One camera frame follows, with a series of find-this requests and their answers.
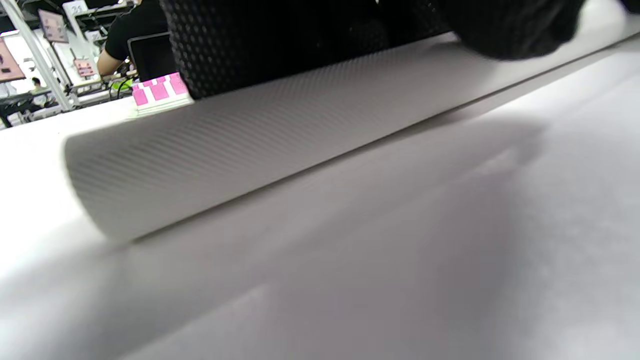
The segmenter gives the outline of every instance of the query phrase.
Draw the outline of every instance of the white table surface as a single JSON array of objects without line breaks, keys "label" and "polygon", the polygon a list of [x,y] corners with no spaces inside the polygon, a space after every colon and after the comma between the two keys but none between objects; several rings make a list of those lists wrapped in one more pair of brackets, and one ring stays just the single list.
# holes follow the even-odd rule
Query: white table surface
[{"label": "white table surface", "polygon": [[0,358],[637,359],[638,99],[636,42],[128,245],[32,148],[114,117],[0,133]]}]

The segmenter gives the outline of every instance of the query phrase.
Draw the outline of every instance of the person's arm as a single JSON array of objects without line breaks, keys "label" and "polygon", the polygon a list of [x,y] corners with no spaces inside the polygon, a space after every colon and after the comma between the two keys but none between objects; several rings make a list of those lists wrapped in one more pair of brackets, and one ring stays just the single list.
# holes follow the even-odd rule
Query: person's arm
[{"label": "person's arm", "polygon": [[113,21],[104,50],[98,58],[98,72],[101,76],[113,74],[127,58],[127,39],[126,19],[119,17]]},{"label": "person's arm", "polygon": [[120,64],[122,64],[122,60],[116,59],[106,50],[102,50],[100,58],[98,58],[98,72],[100,76],[111,75],[118,70]]}]

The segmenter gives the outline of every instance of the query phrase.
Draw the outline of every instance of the black shirt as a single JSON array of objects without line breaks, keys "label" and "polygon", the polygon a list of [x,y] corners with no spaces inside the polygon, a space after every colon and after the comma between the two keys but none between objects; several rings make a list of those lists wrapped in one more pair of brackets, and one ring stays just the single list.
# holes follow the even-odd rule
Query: black shirt
[{"label": "black shirt", "polygon": [[129,57],[129,39],[166,33],[166,16],[158,0],[144,0],[140,5],[113,21],[104,49],[111,57],[125,60]]}]

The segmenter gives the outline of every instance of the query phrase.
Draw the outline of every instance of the black textured material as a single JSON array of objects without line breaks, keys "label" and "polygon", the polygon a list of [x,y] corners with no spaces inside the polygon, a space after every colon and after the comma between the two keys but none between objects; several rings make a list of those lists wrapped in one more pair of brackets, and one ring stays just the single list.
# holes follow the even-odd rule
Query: black textured material
[{"label": "black textured material", "polygon": [[374,0],[163,0],[194,99],[390,47]]},{"label": "black textured material", "polygon": [[553,53],[577,30],[584,0],[440,0],[462,42],[492,58],[519,60]]},{"label": "black textured material", "polygon": [[640,0],[622,0],[627,10],[632,13],[640,13]]},{"label": "black textured material", "polygon": [[432,0],[380,0],[394,45],[404,45],[449,32]]},{"label": "black textured material", "polygon": [[491,58],[544,56],[573,38],[584,1],[161,0],[194,99],[452,30]]}]

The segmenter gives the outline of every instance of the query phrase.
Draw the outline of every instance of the workstation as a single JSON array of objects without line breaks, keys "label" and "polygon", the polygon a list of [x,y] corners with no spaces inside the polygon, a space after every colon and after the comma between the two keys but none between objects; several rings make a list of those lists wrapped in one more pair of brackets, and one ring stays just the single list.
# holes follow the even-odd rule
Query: workstation
[{"label": "workstation", "polygon": [[[111,24],[134,1],[0,3],[0,130],[128,98],[136,83],[176,71],[164,31],[129,39],[131,55],[114,72],[99,74]],[[135,107],[132,100],[125,103]]]}]

